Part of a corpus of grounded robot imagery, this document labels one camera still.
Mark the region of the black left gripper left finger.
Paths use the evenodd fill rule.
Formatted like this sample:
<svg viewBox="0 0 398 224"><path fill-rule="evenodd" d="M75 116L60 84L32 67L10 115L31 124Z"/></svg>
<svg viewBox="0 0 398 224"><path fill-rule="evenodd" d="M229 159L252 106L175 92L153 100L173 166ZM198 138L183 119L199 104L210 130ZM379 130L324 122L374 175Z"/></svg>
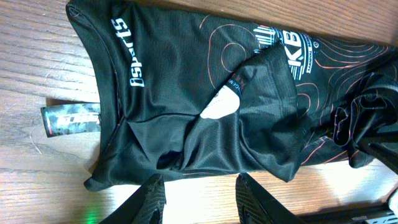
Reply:
<svg viewBox="0 0 398 224"><path fill-rule="evenodd" d="M154 174L99 224L162 224L165 204L164 178Z"/></svg>

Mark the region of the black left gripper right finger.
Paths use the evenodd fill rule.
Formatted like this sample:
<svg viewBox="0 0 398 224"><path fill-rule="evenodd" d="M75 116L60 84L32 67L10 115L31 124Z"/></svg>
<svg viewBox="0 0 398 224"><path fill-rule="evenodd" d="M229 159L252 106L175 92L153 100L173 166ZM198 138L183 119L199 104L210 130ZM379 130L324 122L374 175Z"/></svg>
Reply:
<svg viewBox="0 0 398 224"><path fill-rule="evenodd" d="M305 224L247 173L236 179L236 203L242 224Z"/></svg>

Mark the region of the black cycling jersey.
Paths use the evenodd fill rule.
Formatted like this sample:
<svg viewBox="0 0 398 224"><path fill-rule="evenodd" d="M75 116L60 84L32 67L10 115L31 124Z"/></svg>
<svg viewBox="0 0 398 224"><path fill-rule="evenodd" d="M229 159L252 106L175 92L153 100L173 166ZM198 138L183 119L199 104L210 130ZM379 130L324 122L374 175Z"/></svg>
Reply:
<svg viewBox="0 0 398 224"><path fill-rule="evenodd" d="M397 169L397 49L253 22L70 1L99 103L42 108L47 136L100 132L90 191L378 159Z"/></svg>

